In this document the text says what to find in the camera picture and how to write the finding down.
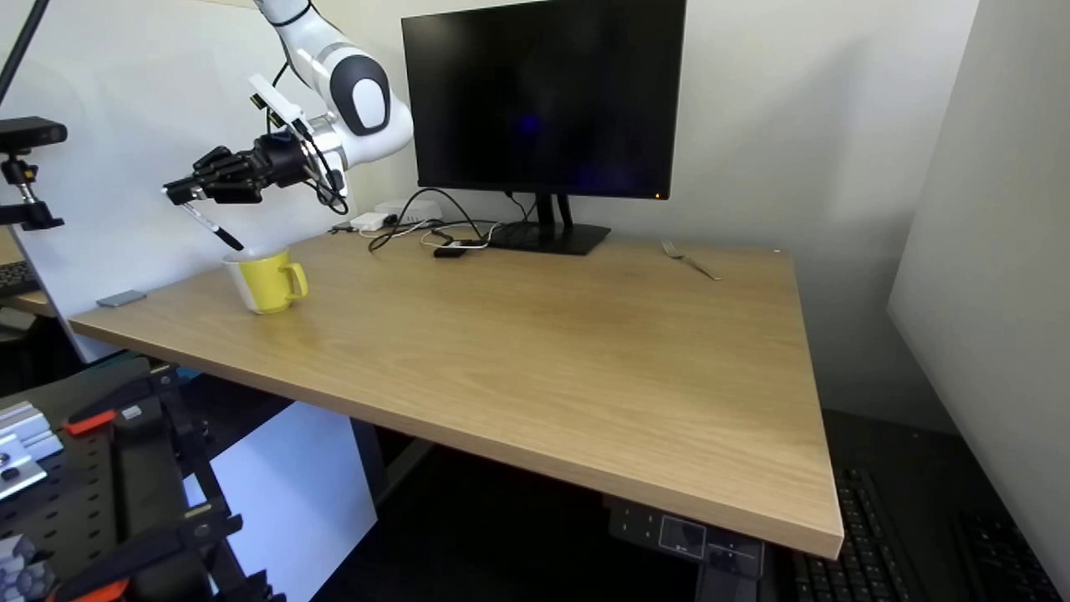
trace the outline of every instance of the monitor stand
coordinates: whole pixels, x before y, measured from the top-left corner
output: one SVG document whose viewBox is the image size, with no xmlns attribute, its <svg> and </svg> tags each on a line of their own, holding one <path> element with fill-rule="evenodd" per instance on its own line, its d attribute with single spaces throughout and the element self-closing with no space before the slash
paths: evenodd
<svg viewBox="0 0 1070 602">
<path fill-rule="evenodd" d="M 590 254 L 609 237 L 609 229 L 571 224 L 568 193 L 560 193 L 560 213 L 553 193 L 535 193 L 537 220 L 498 224 L 491 248 L 535 252 L 535 254 Z"/>
</svg>

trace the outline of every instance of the monitor base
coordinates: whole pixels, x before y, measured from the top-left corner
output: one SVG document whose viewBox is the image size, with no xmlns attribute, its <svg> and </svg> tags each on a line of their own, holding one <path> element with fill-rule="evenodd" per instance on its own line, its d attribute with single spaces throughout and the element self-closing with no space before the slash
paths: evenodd
<svg viewBox="0 0 1070 602">
<path fill-rule="evenodd" d="M 590 254 L 609 237 L 609 229 L 595 224 L 498 224 L 491 248 L 531 252 L 531 254 Z"/>
</svg>

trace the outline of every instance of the mug handle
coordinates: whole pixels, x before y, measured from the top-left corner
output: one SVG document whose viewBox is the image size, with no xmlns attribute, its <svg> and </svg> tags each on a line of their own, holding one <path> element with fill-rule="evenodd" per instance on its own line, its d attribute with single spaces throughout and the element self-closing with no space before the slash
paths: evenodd
<svg viewBox="0 0 1070 602">
<path fill-rule="evenodd" d="M 281 269 L 286 274 L 288 274 L 288 280 L 291 280 L 291 297 L 297 302 L 297 297 L 307 297 L 307 276 L 304 276 L 304 269 L 302 265 L 286 265 Z"/>
</svg>

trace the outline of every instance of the camera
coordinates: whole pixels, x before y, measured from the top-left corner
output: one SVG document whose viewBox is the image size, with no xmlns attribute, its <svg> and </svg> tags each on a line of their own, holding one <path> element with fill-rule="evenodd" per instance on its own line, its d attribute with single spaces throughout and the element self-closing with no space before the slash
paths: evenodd
<svg viewBox="0 0 1070 602">
<path fill-rule="evenodd" d="M 31 146 L 66 142 L 66 126 L 43 118 L 0 119 L 0 154 L 28 154 Z"/>
</svg>

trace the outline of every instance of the cable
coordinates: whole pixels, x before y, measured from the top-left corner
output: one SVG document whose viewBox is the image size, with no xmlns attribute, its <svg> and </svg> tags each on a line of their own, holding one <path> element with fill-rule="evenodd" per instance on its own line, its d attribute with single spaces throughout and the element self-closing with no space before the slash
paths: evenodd
<svg viewBox="0 0 1070 602">
<path fill-rule="evenodd" d="M 24 26 L 20 26 L 20 35 L 16 35 L 6 60 L 4 60 L 4 71 L 0 71 L 0 103 L 4 103 L 6 89 L 11 89 L 11 84 L 12 84 L 12 72 L 20 71 L 28 50 L 31 50 L 31 40 L 34 40 L 41 19 L 43 19 L 43 11 L 47 11 L 47 0 L 34 0 L 34 7 L 31 7 L 31 13 L 28 13 L 28 19 L 24 19 Z"/>
<path fill-rule="evenodd" d="M 436 237 L 445 237 L 445 243 L 467 243 L 473 252 L 485 248 L 491 242 L 491 229 L 481 231 L 477 220 L 465 211 L 465 204 L 457 196 L 452 196 L 448 190 L 442 187 L 418 187 L 416 193 L 408 193 L 408 200 L 400 204 L 397 211 L 397 224 L 381 231 L 377 237 L 367 242 L 367 254 L 381 252 L 387 242 L 396 242 L 396 235 L 411 235 L 418 231 L 423 224 L 404 224 L 404 213 L 408 208 L 426 196 L 426 193 L 442 193 L 448 204 L 455 204 L 455 211 L 465 216 L 462 224 L 467 224 L 475 231 L 475 242 L 457 242 L 437 229 L 427 229 Z"/>
<path fill-rule="evenodd" d="M 525 208 L 523 200 L 511 196 L 511 190 L 505 190 L 505 196 L 523 211 L 523 220 L 531 220 L 535 204 Z"/>
<path fill-rule="evenodd" d="M 288 71 L 291 71 L 291 57 L 281 60 L 281 66 L 272 77 L 272 86 L 277 86 Z"/>
<path fill-rule="evenodd" d="M 304 182 L 304 185 L 318 193 L 318 200 L 321 200 L 329 211 L 348 213 L 348 200 L 345 200 L 345 193 L 341 193 L 337 174 L 331 172 L 321 143 L 316 143 L 316 137 L 311 137 L 311 130 L 304 126 L 304 119 L 296 119 L 291 130 L 316 151 L 316 157 L 318 157 L 318 163 L 321 163 L 321 174 L 325 174 L 325 177 L 321 177 L 321 174 L 307 174 L 311 182 Z"/>
</svg>

